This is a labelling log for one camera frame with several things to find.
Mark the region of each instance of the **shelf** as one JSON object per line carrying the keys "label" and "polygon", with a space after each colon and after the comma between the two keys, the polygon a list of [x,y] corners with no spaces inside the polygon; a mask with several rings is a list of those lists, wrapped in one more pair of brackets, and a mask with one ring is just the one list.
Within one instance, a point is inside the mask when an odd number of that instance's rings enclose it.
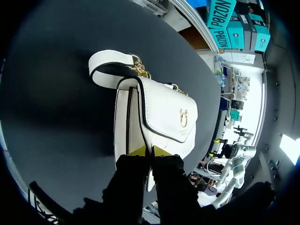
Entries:
{"label": "shelf", "polygon": [[198,14],[197,10],[190,6],[185,0],[169,0],[197,29],[202,35],[212,52],[219,52],[219,48],[206,26],[205,22]]}

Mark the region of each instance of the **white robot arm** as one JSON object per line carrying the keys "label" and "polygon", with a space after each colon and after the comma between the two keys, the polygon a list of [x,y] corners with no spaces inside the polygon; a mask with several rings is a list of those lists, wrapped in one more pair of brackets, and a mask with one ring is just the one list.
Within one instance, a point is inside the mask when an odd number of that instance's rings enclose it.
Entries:
{"label": "white robot arm", "polygon": [[242,145],[236,143],[232,146],[232,152],[230,157],[222,170],[220,176],[220,181],[217,182],[216,187],[218,188],[221,184],[224,183],[225,178],[228,176],[229,171],[232,170],[233,178],[221,193],[221,195],[212,203],[212,205],[217,209],[222,204],[224,204],[229,196],[232,194],[234,188],[241,188],[244,184],[245,177],[245,166],[247,161],[253,158],[256,154],[256,147]]}

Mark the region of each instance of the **gold clasp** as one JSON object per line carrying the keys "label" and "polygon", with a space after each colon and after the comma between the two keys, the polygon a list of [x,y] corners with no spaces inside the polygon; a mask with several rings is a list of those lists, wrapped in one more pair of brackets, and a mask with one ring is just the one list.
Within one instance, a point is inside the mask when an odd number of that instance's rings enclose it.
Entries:
{"label": "gold clasp", "polygon": [[172,83],[172,85],[173,85],[173,87],[174,87],[173,90],[178,91],[179,93],[188,96],[188,93],[187,93],[186,91],[180,90],[179,87],[178,87],[178,85],[176,85],[176,84],[174,84],[174,83]]}
{"label": "gold clasp", "polygon": [[[133,54],[131,54],[131,55],[136,57],[137,61],[134,62],[133,66],[128,66],[128,68],[136,71],[139,76],[151,79],[151,74],[146,70],[145,66],[142,63],[141,58],[138,57],[137,55],[133,55]],[[173,85],[173,90],[178,91],[179,93],[188,96],[188,93],[186,91],[180,90],[178,85],[176,85],[174,83],[172,85]]]}
{"label": "gold clasp", "polygon": [[180,124],[183,128],[185,128],[188,124],[188,110],[186,109],[184,112],[180,109]]}
{"label": "gold clasp", "polygon": [[134,70],[138,73],[139,76],[142,77],[146,77],[151,79],[151,75],[150,73],[145,69],[145,66],[142,63],[142,60],[140,59],[140,57],[136,56],[136,55],[132,55],[135,56],[137,58],[137,61],[134,62],[133,66],[128,66],[128,68],[130,68],[131,70]]}

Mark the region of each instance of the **handbag flap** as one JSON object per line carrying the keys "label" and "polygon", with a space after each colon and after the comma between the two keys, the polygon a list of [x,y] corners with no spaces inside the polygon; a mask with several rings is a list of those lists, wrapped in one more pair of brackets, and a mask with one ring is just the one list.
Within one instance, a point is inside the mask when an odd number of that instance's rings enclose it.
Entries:
{"label": "handbag flap", "polygon": [[196,102],[156,81],[138,79],[144,124],[158,135],[185,142],[198,118]]}

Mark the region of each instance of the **white handbag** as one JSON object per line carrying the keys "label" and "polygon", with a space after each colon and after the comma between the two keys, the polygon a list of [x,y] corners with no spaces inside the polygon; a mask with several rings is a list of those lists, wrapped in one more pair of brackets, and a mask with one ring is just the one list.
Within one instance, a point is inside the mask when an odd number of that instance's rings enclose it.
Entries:
{"label": "white handbag", "polygon": [[[118,64],[136,71],[124,77],[100,72],[106,64]],[[151,155],[153,146],[181,158],[195,146],[196,102],[175,84],[151,79],[139,57],[114,50],[95,53],[89,60],[92,80],[99,86],[116,89],[114,120],[115,161],[123,154],[145,148]],[[155,185],[152,171],[147,178],[147,191]]]}

